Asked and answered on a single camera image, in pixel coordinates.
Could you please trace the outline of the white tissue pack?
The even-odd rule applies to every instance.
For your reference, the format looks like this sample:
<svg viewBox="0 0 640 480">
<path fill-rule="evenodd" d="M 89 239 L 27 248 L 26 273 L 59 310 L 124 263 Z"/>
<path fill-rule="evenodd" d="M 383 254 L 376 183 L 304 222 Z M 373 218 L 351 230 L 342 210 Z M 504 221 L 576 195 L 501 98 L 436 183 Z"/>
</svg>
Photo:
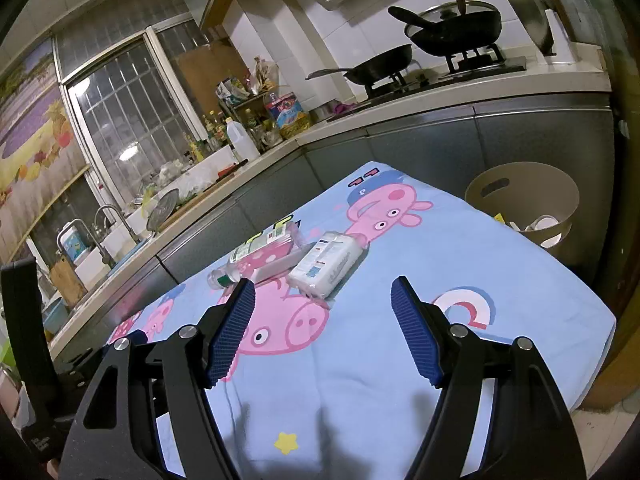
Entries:
<svg viewBox="0 0 640 480">
<path fill-rule="evenodd" d="M 368 247 L 367 237 L 362 234 L 325 232 L 288 272 L 286 281 L 307 297 L 326 299 Z"/>
</svg>

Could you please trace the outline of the black frying pan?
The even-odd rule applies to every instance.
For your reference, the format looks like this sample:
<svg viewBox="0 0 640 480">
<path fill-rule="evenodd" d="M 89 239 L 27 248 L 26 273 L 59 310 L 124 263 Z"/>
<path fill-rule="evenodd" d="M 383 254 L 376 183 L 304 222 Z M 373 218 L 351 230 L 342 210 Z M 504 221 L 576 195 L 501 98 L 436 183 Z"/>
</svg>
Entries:
<svg viewBox="0 0 640 480">
<path fill-rule="evenodd" d="M 412 62 L 411 44 L 394 47 L 353 68 L 322 68 L 306 76 L 307 80 L 342 74 L 347 80 L 360 86 L 373 86 L 377 81 L 405 70 Z"/>
</svg>

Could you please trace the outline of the white plastic jug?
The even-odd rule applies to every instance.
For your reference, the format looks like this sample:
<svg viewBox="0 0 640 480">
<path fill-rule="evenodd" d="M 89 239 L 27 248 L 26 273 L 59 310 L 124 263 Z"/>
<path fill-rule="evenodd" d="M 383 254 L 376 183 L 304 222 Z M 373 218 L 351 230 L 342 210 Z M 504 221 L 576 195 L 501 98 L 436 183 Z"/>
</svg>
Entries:
<svg viewBox="0 0 640 480">
<path fill-rule="evenodd" d="M 226 119 L 226 131 L 230 143 L 233 145 L 235 154 L 239 156 L 239 161 L 247 160 L 252 162 L 258 159 L 260 153 L 253 138 L 245 130 L 240 122 L 236 122 L 231 117 Z"/>
</svg>

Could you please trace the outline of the chrome sink faucet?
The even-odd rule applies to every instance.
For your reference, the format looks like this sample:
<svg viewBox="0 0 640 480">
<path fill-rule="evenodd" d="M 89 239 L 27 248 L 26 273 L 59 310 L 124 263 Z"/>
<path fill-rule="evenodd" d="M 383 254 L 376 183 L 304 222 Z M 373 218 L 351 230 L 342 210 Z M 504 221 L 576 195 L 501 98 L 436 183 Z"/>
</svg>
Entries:
<svg viewBox="0 0 640 480">
<path fill-rule="evenodd" d="M 122 212 L 116 206 L 105 205 L 98 208 L 90 226 L 81 218 L 73 218 L 58 231 L 55 244 L 63 256 L 67 255 L 60 244 L 60 234 L 69 226 L 76 226 L 90 252 L 96 249 L 101 262 L 110 269 L 143 243 L 143 237 L 130 226 Z"/>
</svg>

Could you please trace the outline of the black wok with lid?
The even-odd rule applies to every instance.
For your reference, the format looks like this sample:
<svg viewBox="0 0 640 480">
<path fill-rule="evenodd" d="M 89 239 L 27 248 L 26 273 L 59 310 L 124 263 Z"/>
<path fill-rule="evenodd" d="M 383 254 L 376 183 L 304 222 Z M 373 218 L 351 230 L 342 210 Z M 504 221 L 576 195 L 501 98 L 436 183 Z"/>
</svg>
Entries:
<svg viewBox="0 0 640 480">
<path fill-rule="evenodd" d="M 387 12 L 406 25 L 405 35 L 418 48 L 441 58 L 490 47 L 502 31 L 499 10 L 480 0 L 454 0 L 420 14 L 401 6 Z"/>
</svg>

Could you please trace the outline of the beige plastic trash bin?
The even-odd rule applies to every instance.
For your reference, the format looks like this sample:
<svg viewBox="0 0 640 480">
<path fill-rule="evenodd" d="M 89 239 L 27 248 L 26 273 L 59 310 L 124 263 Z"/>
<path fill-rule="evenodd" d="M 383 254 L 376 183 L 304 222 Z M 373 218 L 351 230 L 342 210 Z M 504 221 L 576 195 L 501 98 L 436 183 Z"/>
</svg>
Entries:
<svg viewBox="0 0 640 480">
<path fill-rule="evenodd" d="M 562 263 L 579 260 L 573 235 L 580 194 L 572 177 L 561 169 L 542 162 L 495 166 L 469 184 L 464 199 Z"/>
</svg>

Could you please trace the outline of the wooden cutting board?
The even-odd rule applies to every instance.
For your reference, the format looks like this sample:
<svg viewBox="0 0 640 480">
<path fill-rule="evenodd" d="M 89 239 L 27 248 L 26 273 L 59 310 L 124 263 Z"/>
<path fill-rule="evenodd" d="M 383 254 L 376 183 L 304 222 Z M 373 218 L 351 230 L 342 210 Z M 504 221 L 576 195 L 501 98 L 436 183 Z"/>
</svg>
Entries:
<svg viewBox="0 0 640 480">
<path fill-rule="evenodd" d="M 70 308 L 76 307 L 87 295 L 85 285 L 82 284 L 70 260 L 65 256 L 58 258 L 58 261 L 51 266 L 50 279 Z"/>
</svg>

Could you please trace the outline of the steel wok leaning on wall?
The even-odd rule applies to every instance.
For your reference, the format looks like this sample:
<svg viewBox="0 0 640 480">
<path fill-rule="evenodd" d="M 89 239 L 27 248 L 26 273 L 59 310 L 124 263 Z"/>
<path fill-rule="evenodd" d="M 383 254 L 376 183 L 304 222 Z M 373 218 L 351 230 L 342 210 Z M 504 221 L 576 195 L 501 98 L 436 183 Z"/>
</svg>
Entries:
<svg viewBox="0 0 640 480">
<path fill-rule="evenodd" d="M 554 40 L 544 0 L 508 0 L 529 38 L 543 56 L 554 55 Z"/>
</svg>

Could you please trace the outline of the blue labelled detergent bottle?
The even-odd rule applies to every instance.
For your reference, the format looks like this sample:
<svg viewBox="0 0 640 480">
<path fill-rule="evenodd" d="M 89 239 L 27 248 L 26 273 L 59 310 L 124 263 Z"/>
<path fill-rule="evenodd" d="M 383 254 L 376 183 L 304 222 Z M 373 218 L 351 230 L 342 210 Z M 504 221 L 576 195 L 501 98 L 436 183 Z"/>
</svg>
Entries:
<svg viewBox="0 0 640 480">
<path fill-rule="evenodd" d="M 73 264 L 82 263 L 90 252 L 76 226 L 69 226 L 60 234 L 60 244 Z"/>
</svg>

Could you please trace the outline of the yellow cooking oil bottle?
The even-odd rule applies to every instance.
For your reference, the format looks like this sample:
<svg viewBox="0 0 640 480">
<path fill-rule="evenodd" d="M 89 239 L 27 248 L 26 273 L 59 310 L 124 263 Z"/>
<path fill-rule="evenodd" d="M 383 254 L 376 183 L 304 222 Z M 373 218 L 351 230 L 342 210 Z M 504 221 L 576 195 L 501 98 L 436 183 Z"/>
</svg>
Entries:
<svg viewBox="0 0 640 480">
<path fill-rule="evenodd" d="M 268 110 L 274 125 L 285 139 L 291 139 L 311 127 L 309 115 L 300 105 L 293 92 L 278 96 L 270 92 L 264 97 L 265 109 Z"/>
</svg>

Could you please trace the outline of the clear plastic bottle green cap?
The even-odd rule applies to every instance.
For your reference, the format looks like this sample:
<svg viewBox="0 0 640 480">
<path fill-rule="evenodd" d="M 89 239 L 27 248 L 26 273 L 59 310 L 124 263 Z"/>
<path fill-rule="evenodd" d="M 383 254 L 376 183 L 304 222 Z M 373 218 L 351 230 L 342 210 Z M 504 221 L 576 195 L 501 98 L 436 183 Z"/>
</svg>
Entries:
<svg viewBox="0 0 640 480">
<path fill-rule="evenodd" d="M 232 287 L 242 278 L 258 284 L 295 266 L 305 248 L 299 222 L 280 222 L 235 248 L 223 266 L 209 272 L 207 283 L 213 290 Z"/>
</svg>

